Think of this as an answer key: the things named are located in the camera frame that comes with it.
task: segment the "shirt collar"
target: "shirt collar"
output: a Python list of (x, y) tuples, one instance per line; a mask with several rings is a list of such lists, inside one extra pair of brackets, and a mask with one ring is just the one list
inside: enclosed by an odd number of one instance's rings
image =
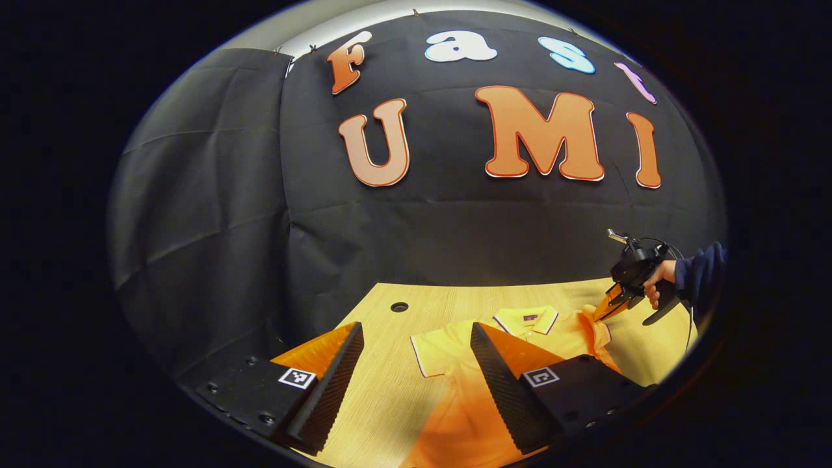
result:
[(512, 336), (520, 336), (527, 332), (524, 326), (525, 316), (537, 315), (532, 331), (548, 335), (557, 320), (558, 313), (552, 306), (531, 307), (526, 309), (500, 309), (494, 320)]

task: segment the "wooden table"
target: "wooden table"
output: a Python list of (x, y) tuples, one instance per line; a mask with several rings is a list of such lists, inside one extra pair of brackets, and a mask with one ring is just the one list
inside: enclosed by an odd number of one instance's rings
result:
[[(551, 305), (558, 311), (596, 306), (609, 278), (532, 286), (450, 287), (377, 284), (338, 325), (360, 321), (364, 352), (355, 367), (326, 446), (314, 460), (335, 468), (396, 468), (410, 452), (448, 383), (419, 373), (411, 335), (503, 308)], [(407, 311), (390, 310), (406, 302)], [(652, 326), (647, 300), (606, 321), (607, 345), (622, 373), (646, 386), (660, 382), (685, 352), (689, 316), (679, 305)], [(691, 331), (691, 344), (696, 327)]]

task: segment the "hand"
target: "hand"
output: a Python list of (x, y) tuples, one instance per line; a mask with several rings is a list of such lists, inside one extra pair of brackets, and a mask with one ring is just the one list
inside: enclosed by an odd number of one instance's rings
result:
[(655, 311), (659, 310), (659, 291), (656, 291), (656, 283), (661, 280), (676, 284), (676, 260), (663, 261), (653, 275), (644, 281), (644, 295), (650, 300)]

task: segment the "orange letter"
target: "orange letter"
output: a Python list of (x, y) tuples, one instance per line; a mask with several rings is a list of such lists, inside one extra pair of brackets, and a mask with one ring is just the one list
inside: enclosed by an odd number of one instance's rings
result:
[(358, 36), (348, 40), (326, 58), (327, 62), (332, 63), (332, 74), (335, 75), (335, 84), (332, 85), (333, 95), (342, 92), (359, 80), (361, 72), (353, 70), (353, 63), (361, 65), (364, 61), (364, 48), (359, 43), (367, 42), (372, 36), (373, 34), (369, 31), (359, 32)]
[(383, 187), (400, 181), (407, 173), (410, 154), (402, 123), (402, 111), (407, 106), (408, 103), (404, 99), (397, 98), (379, 104), (373, 110), (373, 117), (381, 121), (384, 137), (387, 138), (389, 159), (383, 166), (373, 164), (367, 153), (367, 140), (364, 138), (367, 117), (350, 117), (338, 127), (338, 133), (344, 137), (344, 143), (347, 145), (349, 165), (361, 182), (371, 187)]
[(552, 171), (566, 142), (566, 157), (558, 166), (567, 179), (600, 181), (604, 168), (598, 162), (589, 99), (562, 92), (555, 97), (549, 118), (544, 119), (528, 98), (514, 87), (481, 87), (474, 96), (488, 104), (494, 127), (494, 159), (485, 172), (494, 177), (522, 177), (528, 163), (520, 158), (518, 137), (544, 176)]
[(656, 164), (656, 144), (653, 142), (653, 124), (646, 118), (628, 112), (626, 119), (636, 129), (636, 140), (638, 141), (639, 167), (636, 172), (638, 185), (647, 188), (659, 188), (661, 176), (659, 167)]

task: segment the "screw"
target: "screw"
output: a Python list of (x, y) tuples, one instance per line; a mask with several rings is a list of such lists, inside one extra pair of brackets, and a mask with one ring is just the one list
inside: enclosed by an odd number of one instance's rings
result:
[(263, 421), (267, 426), (272, 426), (275, 423), (275, 417), (265, 411), (260, 413), (260, 420)]

